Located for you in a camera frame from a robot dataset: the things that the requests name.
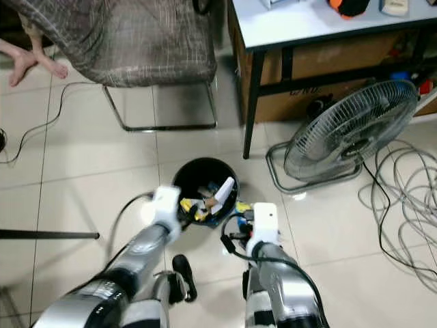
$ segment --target white tabletop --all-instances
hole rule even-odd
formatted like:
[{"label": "white tabletop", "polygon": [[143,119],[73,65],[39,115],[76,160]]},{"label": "white tabletop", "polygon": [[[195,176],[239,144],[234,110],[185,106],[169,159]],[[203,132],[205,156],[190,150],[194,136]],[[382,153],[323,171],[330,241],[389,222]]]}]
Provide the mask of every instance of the white tabletop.
[{"label": "white tabletop", "polygon": [[387,16],[379,11],[380,0],[370,0],[366,12],[350,20],[342,19],[326,0],[284,0],[271,10],[260,0],[232,1],[246,50],[299,44],[375,27],[383,30],[428,19],[437,23],[437,6],[430,6],[426,0],[409,0],[410,10],[405,17]]}]

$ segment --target black trash can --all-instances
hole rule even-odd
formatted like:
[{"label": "black trash can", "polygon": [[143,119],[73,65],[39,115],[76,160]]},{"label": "black trash can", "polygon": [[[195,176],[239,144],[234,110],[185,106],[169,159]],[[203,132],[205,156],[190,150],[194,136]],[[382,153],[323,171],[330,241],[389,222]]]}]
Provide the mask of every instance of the black trash can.
[{"label": "black trash can", "polygon": [[215,227],[234,209],[240,192],[237,175],[225,162],[210,157],[202,157],[185,164],[173,179],[173,185],[181,188],[179,201],[182,198],[202,199],[203,196],[198,192],[199,187],[206,187],[210,182],[221,186],[228,177],[232,177],[235,183],[220,211],[214,215],[209,215],[204,222],[193,221],[185,214],[181,206],[179,206],[179,214],[185,216],[186,221],[193,221],[194,224]]}]

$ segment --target table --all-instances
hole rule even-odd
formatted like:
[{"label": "table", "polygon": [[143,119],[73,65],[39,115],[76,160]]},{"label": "table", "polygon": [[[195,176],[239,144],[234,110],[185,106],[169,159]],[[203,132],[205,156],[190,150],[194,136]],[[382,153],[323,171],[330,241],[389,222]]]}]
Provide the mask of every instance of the table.
[{"label": "table", "polygon": [[[437,68],[437,58],[423,58],[430,36],[437,31],[437,7],[430,6],[426,0],[410,0],[410,11],[405,17],[387,16],[379,11],[379,0],[371,0],[366,12],[351,20],[342,19],[326,0],[285,0],[271,10],[267,10],[260,0],[232,0],[229,4],[234,7],[244,48],[246,52],[253,53],[244,135],[245,159],[249,157],[257,100],[260,96],[353,79],[382,78],[401,70],[421,71],[415,81],[419,84]],[[304,79],[291,79],[291,72],[287,72],[287,76],[283,75],[279,83],[260,85],[264,55],[268,50],[283,49],[283,56],[287,55],[292,60],[293,47],[298,45],[412,28],[419,30],[419,37],[413,56],[406,63]]]}]

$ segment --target chair leg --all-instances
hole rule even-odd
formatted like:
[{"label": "chair leg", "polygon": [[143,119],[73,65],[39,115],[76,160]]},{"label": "chair leg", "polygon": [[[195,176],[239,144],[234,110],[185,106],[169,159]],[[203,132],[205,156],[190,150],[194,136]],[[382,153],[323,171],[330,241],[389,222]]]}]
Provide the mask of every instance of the chair leg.
[{"label": "chair leg", "polygon": [[111,106],[112,110],[114,111],[115,118],[118,121],[118,124],[121,126],[121,128],[128,132],[154,132],[154,131],[183,131],[183,130],[205,130],[210,128],[216,128],[217,127],[217,117],[216,117],[216,111],[214,106],[214,99],[212,97],[212,91],[208,84],[206,84],[206,89],[208,91],[208,98],[210,101],[212,116],[214,118],[214,122],[211,124],[193,124],[193,125],[171,125],[171,126],[128,126],[123,122],[122,117],[119,114],[119,111],[117,110],[117,107],[115,106],[115,103],[111,97],[111,94],[109,93],[108,87],[103,85],[102,86],[104,95],[107,97],[109,101],[109,105]]},{"label": "chair leg", "polygon": [[0,230],[0,239],[99,239],[98,232]]}]

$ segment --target black table leg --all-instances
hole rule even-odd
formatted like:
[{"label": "black table leg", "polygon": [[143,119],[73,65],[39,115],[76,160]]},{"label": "black table leg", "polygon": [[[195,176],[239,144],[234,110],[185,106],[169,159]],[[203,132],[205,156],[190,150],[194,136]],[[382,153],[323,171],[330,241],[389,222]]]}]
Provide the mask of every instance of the black table leg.
[{"label": "black table leg", "polygon": [[53,232],[0,229],[0,239],[98,239],[98,232]]},{"label": "black table leg", "polygon": [[249,88],[249,101],[246,113],[246,133],[244,134],[243,158],[249,158],[251,151],[253,125],[255,123],[255,113],[257,111],[259,84],[261,83],[262,66],[264,65],[265,51],[255,52],[252,61],[251,85]]}]

